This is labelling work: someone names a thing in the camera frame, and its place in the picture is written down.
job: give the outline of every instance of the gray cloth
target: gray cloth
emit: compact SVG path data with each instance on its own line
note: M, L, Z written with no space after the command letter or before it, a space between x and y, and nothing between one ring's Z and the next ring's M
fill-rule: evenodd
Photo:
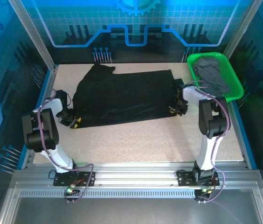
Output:
M203 87L207 86L202 90L216 97L230 92L229 85L221 77L219 63L213 57L200 57L194 64L195 75L206 82L206 84L200 84Z

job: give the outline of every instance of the metal pin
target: metal pin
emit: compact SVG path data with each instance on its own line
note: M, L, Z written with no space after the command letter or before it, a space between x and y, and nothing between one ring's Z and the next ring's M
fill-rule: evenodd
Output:
M187 54L188 54L188 51L189 51L190 49L191 49L190 47L187 48ZM187 59L187 54L186 54L186 59Z
M241 104L238 106L238 109L241 108L242 105L244 105L244 103L246 103L248 101L248 99L245 99L243 102L241 102Z
M1 163L0 163L0 166L5 167L5 168L7 168L7 169L12 169L12 168L10 168L10 167L7 167L7 166L2 165Z
M14 153L14 152L8 150L5 146L3 146L2 149L5 150L5 151L8 151L8 152L10 152L10 153L12 153L12 154L14 154L14 155L20 156L19 154Z
M109 56L110 56L110 63L112 63L112 56L111 56L111 52L109 52Z
M3 156L2 154L0 154L0 158L7 159L7 160L9 160L9 161L11 161L11 162L14 162L14 163L16 163L16 164L18 163L18 162L16 162L16 161L12 160L12 159L9 159L9 158Z
M32 72L31 72L31 75L34 77L33 81L37 82L40 85L41 82L40 82L39 78L37 77L37 75L33 74Z
M15 167L15 168L17 167L16 165L11 164L10 162L7 162L6 160L3 161L3 164L4 164L4 165L10 165L10 166L13 166L13 167Z
M109 54L108 54L108 48L104 48L104 49L107 52L108 63L110 63L110 61L109 61Z
M101 56L102 56L102 58L103 58L103 62L104 62L104 57L103 57L103 48L99 48L100 49L100 54L101 54Z
M35 72L35 76L37 76L38 78L39 78L39 80L41 81L41 82L43 82L44 81L44 78L42 77L42 74L39 72L39 69L37 68L33 68L33 71Z
M40 85L37 83L36 79L34 78L33 81L36 83L36 85L38 86L38 88L41 89Z
M104 61L107 63L107 58L105 57L106 53L104 52Z
M37 77L39 78L39 80L41 81L41 83L43 83L44 78L42 77L42 74L39 71L35 71Z
M248 92L246 95L245 95L245 97L244 98L242 98L242 99L240 99L237 103L240 103L240 102L242 102L246 97L248 97L249 95L251 94L251 92Z
M31 75L34 77L34 79L36 79L38 81L38 83L41 83L39 77L36 74L36 72L31 72Z
M45 78L46 75L45 75L44 72L41 70L40 65L36 65L36 67L38 68L38 70L39 70L40 73L42 74L43 78Z
M95 52L93 52L92 54L93 54L94 62L96 62Z
M6 153L6 156L7 156L7 157L9 157L9 156L10 156L11 158L14 158L15 160L19 160L18 158L16 158L16 157L12 156L12 155L11 155L11 154L9 154L9 153Z
M39 79L39 77L37 77L36 74L34 75L34 79L36 80L36 82L37 82L40 86L42 86L42 82L41 82L41 80Z
M184 56L185 56L185 55L186 55L186 52L184 51L181 62L183 62L183 59L184 59Z
M95 54L96 54L96 59L97 59L97 62L98 62L98 56L97 56L97 48L93 48L95 50Z
M19 150L16 150L15 148L12 148L12 146L8 146L8 149L12 149L12 150L14 150L14 151L16 151L16 152L21 154L21 152Z
M9 171L5 170L4 168L1 168L1 172L6 172L6 173L9 173L9 174L12 174L12 175L13 175L12 172L9 172Z
M102 62L102 58L100 57L100 52L98 52L97 54L98 54L98 57L99 57L99 61L101 63Z

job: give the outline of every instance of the robotic arm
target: robotic arm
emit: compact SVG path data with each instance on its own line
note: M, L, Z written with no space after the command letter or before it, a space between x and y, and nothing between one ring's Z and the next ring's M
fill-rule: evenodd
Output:
M28 149L32 149L36 153L40 153L49 159L48 154L43 150L42 147L37 120L37 110L38 109L35 109L31 113L22 116L24 140ZM43 134L46 148L51 154L52 159L57 164L61 165L61 167L72 169L74 165L73 160L66 155L59 144L59 133L54 120L56 114L62 110L63 105L59 98L53 99L43 107L43 110L41 111ZM68 172L67 170L62 169L55 164L53 165L55 166L57 173Z
M191 102L199 108L199 129L202 133L200 154L192 172L180 170L176 173L179 186L218 186L220 185L218 174L213 165L215 165L215 157L223 137L218 139L217 137L226 131L229 117L226 117L222 108L211 97L197 91L195 86L182 85L179 88L181 90L179 90L178 98L181 99L181 107ZM215 99L228 113L226 99L224 97Z
M174 110L179 115L185 114L187 111L187 103L191 102L199 108L199 129L202 133L202 142L200 154L194 164L191 174L186 172L177 172L180 186L216 186L219 185L218 175L214 171L213 164L215 164L215 157L222 137L215 142L216 137L220 136L227 129L227 119L222 109L216 102L197 91L195 86L178 86L177 94L177 110ZM228 112L226 99L216 98L220 104ZM68 170L76 165L71 158L69 158L59 145L59 134L56 127L54 117L58 113L64 111L67 102L64 102L62 97L55 98L48 102L41 111L41 122L44 134L46 148L48 149L51 158L60 166L53 165L56 172L65 174ZM22 116L24 140L28 149L34 150L36 153L41 153L46 158L48 154L42 147L41 135L37 119L37 110Z

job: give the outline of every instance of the white grid pattern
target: white grid pattern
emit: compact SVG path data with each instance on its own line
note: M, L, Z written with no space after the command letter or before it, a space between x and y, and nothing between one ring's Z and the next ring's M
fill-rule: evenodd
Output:
M247 7L240 6L230 24L226 36L231 37L235 30L240 17ZM128 16L115 7L51 7L40 8L42 17L52 35L54 42L58 45L66 39L65 32L71 34L69 25L73 25L77 35L76 25L81 26L83 35L85 35L84 25L88 26L90 35L94 35L98 30L103 29L107 24L125 24L133 25L132 34L139 35L140 25L160 23L168 24L170 28L175 29L182 34L186 24L189 24L187 35L190 35L192 24L196 24L194 37L198 33L200 24L203 24L201 34L207 31L207 38L212 42L218 42L221 34L228 22L228 19L234 7L165 7L160 6L151 12L145 13L144 16ZM38 15L34 9L28 9L31 17L34 19L36 26L42 26L37 21ZM46 36L44 30L40 29L41 35Z

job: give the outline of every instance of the white robotic arm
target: white robotic arm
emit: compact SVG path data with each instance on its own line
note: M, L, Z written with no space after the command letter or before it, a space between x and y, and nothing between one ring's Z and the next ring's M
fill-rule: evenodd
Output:
M59 144L59 134L54 121L54 117L57 113L61 112L62 109L63 106L61 100L55 98L49 101L42 108L41 112L42 127L47 150L49 151L51 158L60 165L56 166L52 163L55 166L57 173L68 172L63 168L73 168L73 160L66 155ZM41 146L41 137L36 117L37 111L38 108L33 110L31 114L22 116L25 144L27 148L33 149L35 152L44 155L51 162L47 152L43 150Z
M195 86L188 86L188 87L184 88L183 89L183 98L186 101L191 102L191 103L195 104L197 107L199 107L199 127L201 125L200 124L201 113L205 113L211 119L214 118L212 115L212 110L210 110L211 108L208 108L208 111L200 111L200 110L203 110L203 107L202 108L200 107L200 103L202 101L210 102L211 98L206 97L206 96L200 94L199 92L197 92ZM212 134L212 135L208 135L208 136L204 133L202 136L200 154L199 154L198 159L196 161L198 167L201 170L213 169L213 166L211 164L211 159L213 160L213 164L215 165L215 157L217 154L217 150L218 150L220 142L223 138L223 137L219 138L219 140L217 141L217 143L215 145L215 139L216 139L215 136L218 136L219 134L221 134L223 132L223 130L220 128L217 128L217 127L212 127L212 128L219 130L219 133L217 133L217 135Z

